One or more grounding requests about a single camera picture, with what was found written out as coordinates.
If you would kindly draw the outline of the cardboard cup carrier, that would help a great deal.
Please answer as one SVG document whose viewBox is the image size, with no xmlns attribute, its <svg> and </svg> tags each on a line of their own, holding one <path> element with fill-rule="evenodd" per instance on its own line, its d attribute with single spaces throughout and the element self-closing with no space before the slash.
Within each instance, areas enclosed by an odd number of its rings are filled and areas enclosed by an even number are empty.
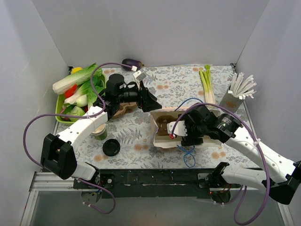
<svg viewBox="0 0 301 226">
<path fill-rule="evenodd" d="M 126 113 L 131 113 L 134 109 L 137 108 L 136 102 L 131 103 L 121 103 L 119 105 L 119 110 L 113 115 L 113 119 L 119 118 Z"/>
<path fill-rule="evenodd" d="M 158 126 L 157 135 L 158 136 L 169 136 L 167 132 L 167 124 L 170 122 L 176 122 L 176 118 L 171 115 L 162 115 L 156 119 L 156 124 Z"/>
</svg>

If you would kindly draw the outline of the checkered paper takeout bag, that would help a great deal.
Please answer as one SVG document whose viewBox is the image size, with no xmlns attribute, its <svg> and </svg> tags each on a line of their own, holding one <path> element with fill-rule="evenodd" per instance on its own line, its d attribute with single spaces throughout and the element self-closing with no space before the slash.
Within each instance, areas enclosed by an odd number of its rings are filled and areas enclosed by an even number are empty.
<svg viewBox="0 0 301 226">
<path fill-rule="evenodd" d="M 181 154 L 183 156 L 183 162 L 188 168 L 194 168 L 196 166 L 196 159 L 195 159 L 196 151 L 198 151 L 200 148 L 221 147 L 222 143 L 218 140 L 213 140 L 208 136 L 204 136 L 203 144 L 183 147 L 181 145 L 181 141 L 182 141 L 181 136 L 177 136 L 176 138 L 171 139 L 169 136 L 157 135 L 158 126 L 156 124 L 156 119 L 162 115 L 171 115 L 177 120 L 178 116 L 187 109 L 184 106 L 184 104 L 191 100 L 195 100 L 198 103 L 202 102 L 202 100 L 192 97 L 183 101 L 178 107 L 163 107 L 161 109 L 151 111 L 150 113 L 151 131 L 154 133 L 153 145 L 155 147 L 159 147 L 164 150 L 171 149 L 171 148 L 180 149 Z"/>
</svg>

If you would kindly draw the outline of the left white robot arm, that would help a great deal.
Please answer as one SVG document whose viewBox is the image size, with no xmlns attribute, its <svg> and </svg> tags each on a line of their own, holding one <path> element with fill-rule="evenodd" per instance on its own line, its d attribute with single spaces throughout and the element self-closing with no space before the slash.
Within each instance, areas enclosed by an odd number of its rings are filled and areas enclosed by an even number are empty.
<svg viewBox="0 0 301 226">
<path fill-rule="evenodd" d="M 89 188 L 96 188 L 100 177 L 95 173 L 95 167 L 76 160 L 74 152 L 78 146 L 98 127 L 110 120 L 121 103 L 135 102 L 144 112 L 162 107 L 143 84 L 146 73 L 139 70 L 133 77 L 133 82 L 125 84 L 123 75 L 111 75 L 102 91 L 104 96 L 97 98 L 83 119 L 77 120 L 58 135 L 48 134 L 43 141 L 41 165 L 61 179 L 81 178 Z"/>
</svg>

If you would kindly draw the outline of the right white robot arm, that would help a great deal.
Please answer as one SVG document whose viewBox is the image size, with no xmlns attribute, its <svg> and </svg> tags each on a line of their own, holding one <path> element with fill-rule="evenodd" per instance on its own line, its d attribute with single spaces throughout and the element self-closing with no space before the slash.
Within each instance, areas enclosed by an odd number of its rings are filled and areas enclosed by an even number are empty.
<svg viewBox="0 0 301 226">
<path fill-rule="evenodd" d="M 201 144 L 208 136 L 219 140 L 241 152 L 254 162 L 257 169 L 247 169 L 220 162 L 205 179 L 210 187 L 223 187 L 226 184 L 240 184 L 267 191 L 273 200 L 288 205 L 301 183 L 301 163 L 287 159 L 262 141 L 256 139 L 251 129 L 231 111 L 215 116 L 207 104 L 198 103 L 179 116 L 184 122 L 187 135 L 183 145 Z"/>
</svg>

